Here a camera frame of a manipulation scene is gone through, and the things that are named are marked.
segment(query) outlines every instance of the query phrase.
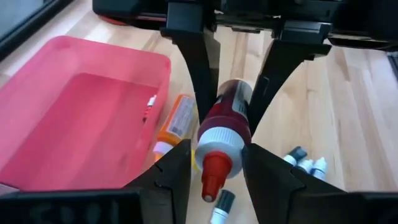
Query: pink plastic bin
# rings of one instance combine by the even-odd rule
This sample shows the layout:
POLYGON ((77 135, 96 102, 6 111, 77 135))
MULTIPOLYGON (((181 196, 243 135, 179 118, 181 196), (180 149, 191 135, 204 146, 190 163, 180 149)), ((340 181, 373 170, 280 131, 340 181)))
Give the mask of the pink plastic bin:
POLYGON ((0 90, 0 183, 20 190, 124 186, 141 173, 169 76, 163 55, 50 40, 0 90))

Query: orange pill bottle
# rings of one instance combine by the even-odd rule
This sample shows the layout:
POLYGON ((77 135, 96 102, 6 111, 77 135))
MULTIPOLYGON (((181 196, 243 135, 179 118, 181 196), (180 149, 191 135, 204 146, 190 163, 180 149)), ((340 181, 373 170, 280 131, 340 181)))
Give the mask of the orange pill bottle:
POLYGON ((195 99, 188 95, 179 95, 173 108, 160 129, 154 147, 155 162, 185 138, 191 138, 197 122, 195 99))

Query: red bottle cap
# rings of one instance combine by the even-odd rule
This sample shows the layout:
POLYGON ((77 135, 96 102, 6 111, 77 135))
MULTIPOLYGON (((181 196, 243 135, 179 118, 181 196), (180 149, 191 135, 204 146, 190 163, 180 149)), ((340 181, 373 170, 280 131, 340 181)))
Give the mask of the red bottle cap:
POLYGON ((232 168, 232 160, 220 151, 208 153, 203 160, 201 197, 206 202, 214 202, 218 191, 224 186, 226 177, 232 168))

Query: plastic container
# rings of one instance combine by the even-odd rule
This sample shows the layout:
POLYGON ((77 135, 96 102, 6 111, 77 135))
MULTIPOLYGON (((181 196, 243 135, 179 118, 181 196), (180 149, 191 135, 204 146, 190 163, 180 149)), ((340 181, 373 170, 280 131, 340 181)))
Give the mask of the plastic container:
POLYGON ((207 202, 214 201, 225 180, 242 169, 241 150, 251 142, 246 116, 251 94, 251 87, 242 80, 223 83, 217 102, 198 130, 195 160, 203 170, 202 198, 207 202))
POLYGON ((0 90, 0 183, 20 190, 123 187, 141 173, 169 76, 163 55, 50 40, 0 90))
POLYGON ((155 162, 168 153, 184 138, 192 135, 192 126, 197 121, 195 99, 179 95, 173 108, 160 129, 154 147, 155 162))

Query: bottle label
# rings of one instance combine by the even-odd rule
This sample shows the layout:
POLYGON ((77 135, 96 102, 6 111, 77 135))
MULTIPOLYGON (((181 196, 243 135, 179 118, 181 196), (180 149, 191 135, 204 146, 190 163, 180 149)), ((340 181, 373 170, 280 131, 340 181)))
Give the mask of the bottle label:
POLYGON ((250 86, 244 82, 239 82, 238 87, 235 91, 234 101, 232 103, 232 110, 241 114, 246 120, 247 116, 247 106, 248 98, 250 96, 250 86))
POLYGON ((187 96, 182 96, 167 131, 182 139, 192 122, 194 108, 195 101, 187 96))

